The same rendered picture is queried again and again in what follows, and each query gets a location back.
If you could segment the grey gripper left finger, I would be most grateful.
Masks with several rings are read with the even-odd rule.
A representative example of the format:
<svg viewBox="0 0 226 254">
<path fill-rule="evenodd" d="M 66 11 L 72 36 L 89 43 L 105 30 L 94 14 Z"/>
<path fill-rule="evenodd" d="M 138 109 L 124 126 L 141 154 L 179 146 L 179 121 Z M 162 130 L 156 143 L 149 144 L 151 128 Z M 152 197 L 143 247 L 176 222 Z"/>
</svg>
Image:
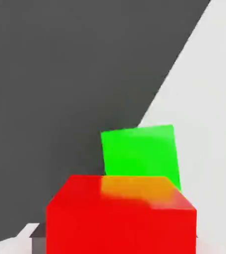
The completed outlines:
<svg viewBox="0 0 226 254">
<path fill-rule="evenodd" d="M 0 254 L 46 254 L 43 223 L 28 223 L 17 236 L 0 241 Z"/>
</svg>

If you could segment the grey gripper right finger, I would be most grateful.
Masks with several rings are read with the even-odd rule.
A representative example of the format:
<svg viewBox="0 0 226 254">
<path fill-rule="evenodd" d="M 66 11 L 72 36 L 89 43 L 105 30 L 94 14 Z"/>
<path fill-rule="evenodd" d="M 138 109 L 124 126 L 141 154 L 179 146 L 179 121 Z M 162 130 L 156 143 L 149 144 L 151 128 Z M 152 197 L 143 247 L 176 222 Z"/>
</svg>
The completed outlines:
<svg viewBox="0 0 226 254">
<path fill-rule="evenodd" d="M 201 234 L 198 234 L 196 238 L 196 254 L 214 254 L 213 245 Z"/>
</svg>

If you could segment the small red cube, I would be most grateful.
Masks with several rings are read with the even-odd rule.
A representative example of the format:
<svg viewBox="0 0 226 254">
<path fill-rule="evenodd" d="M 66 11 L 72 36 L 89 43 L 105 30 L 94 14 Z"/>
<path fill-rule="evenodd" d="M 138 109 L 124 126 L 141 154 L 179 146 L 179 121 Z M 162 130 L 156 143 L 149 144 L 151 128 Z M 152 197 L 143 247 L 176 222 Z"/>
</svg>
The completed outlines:
<svg viewBox="0 0 226 254">
<path fill-rule="evenodd" d="M 46 254 L 196 254 L 195 207 L 166 177 L 72 175 L 46 210 Z"/>
</svg>

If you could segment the small green cube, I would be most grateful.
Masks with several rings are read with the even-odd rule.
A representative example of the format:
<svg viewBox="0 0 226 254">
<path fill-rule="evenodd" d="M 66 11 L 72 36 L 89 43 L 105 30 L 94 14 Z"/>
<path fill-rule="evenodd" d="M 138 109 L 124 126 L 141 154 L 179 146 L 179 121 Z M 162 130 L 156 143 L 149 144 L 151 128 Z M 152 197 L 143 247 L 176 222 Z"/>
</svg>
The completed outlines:
<svg viewBox="0 0 226 254">
<path fill-rule="evenodd" d="M 164 176 L 181 189 L 173 125 L 104 131 L 101 142 L 106 175 Z"/>
</svg>

